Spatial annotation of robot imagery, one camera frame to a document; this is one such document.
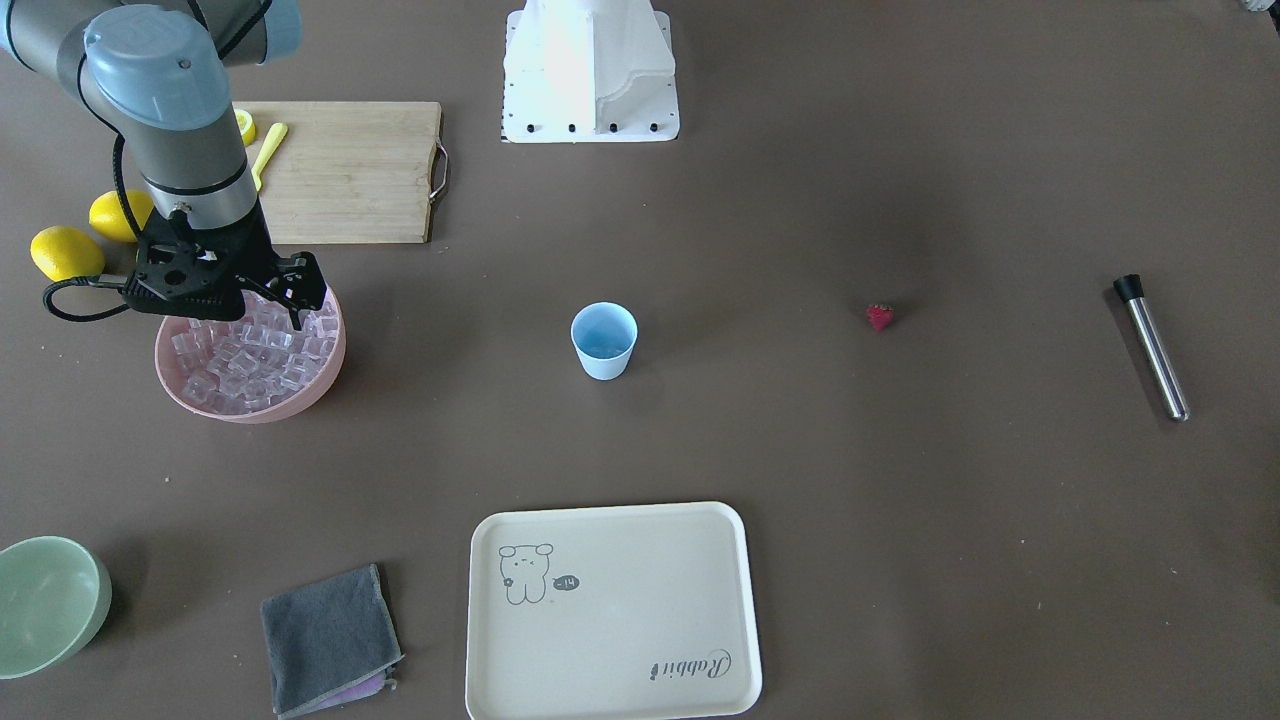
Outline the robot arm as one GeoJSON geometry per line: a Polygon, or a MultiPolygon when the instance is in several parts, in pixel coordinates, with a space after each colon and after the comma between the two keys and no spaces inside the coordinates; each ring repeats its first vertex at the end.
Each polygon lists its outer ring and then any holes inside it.
{"type": "Polygon", "coordinates": [[[274,250],[239,135],[228,68],[261,65],[301,42],[294,1],[5,1],[3,49],[56,81],[131,150],[154,208],[127,215],[127,275],[76,272],[68,286],[111,290],[123,310],[236,322],[244,292],[284,307],[300,329],[326,282],[311,252],[274,250]]]}

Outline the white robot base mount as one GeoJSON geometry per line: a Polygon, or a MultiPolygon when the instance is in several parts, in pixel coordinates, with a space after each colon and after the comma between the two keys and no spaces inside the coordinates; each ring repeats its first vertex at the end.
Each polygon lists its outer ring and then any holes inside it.
{"type": "Polygon", "coordinates": [[[671,20],[649,1],[527,1],[506,18],[503,69],[508,143],[680,135],[671,20]]]}

